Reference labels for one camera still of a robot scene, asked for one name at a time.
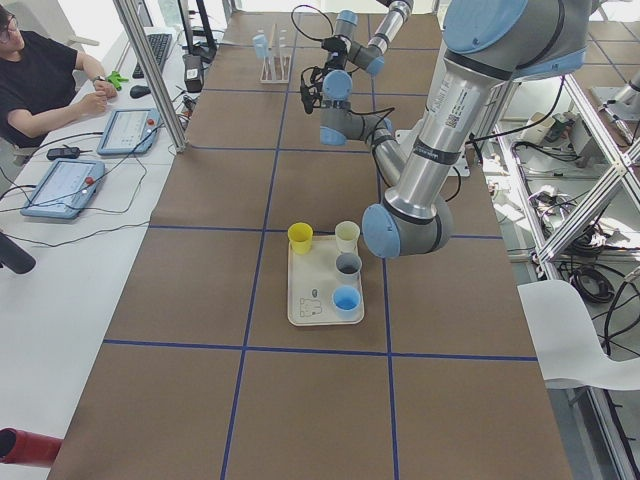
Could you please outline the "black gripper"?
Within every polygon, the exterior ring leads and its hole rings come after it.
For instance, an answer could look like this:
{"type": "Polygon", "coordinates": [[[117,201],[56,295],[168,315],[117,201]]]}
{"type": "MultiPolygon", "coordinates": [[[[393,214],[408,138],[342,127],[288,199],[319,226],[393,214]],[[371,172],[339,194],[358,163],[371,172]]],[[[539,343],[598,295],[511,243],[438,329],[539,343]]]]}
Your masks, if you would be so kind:
{"type": "Polygon", "coordinates": [[[326,70],[344,70],[348,60],[347,45],[342,38],[325,38],[322,48],[328,52],[326,70]]]}

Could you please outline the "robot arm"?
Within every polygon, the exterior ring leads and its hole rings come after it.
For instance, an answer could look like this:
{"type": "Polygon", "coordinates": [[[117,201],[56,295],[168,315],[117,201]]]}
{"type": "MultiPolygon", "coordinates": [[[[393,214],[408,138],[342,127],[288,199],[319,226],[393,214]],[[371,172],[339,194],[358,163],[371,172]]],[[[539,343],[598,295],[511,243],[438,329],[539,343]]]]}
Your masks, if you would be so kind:
{"type": "Polygon", "coordinates": [[[453,1],[446,11],[441,44],[444,74],[434,79],[422,119],[399,143],[379,114],[352,111],[352,63],[370,75],[413,4],[387,2],[388,12],[367,45],[353,38],[354,12],[338,14],[321,87],[320,140],[366,143],[389,187],[369,206],[361,231],[380,258],[425,254],[451,236],[452,215],[440,190],[491,90],[511,80],[544,79],[579,69],[585,58],[590,1],[453,1]]]}
{"type": "Polygon", "coordinates": [[[346,70],[347,65],[351,64],[371,77],[381,72],[384,55],[411,16],[414,2],[396,0],[380,1],[380,4],[387,8],[387,13],[365,44],[355,39],[358,15],[348,9],[338,13],[334,33],[321,41],[321,47],[327,52],[324,65],[327,71],[346,70]]]}

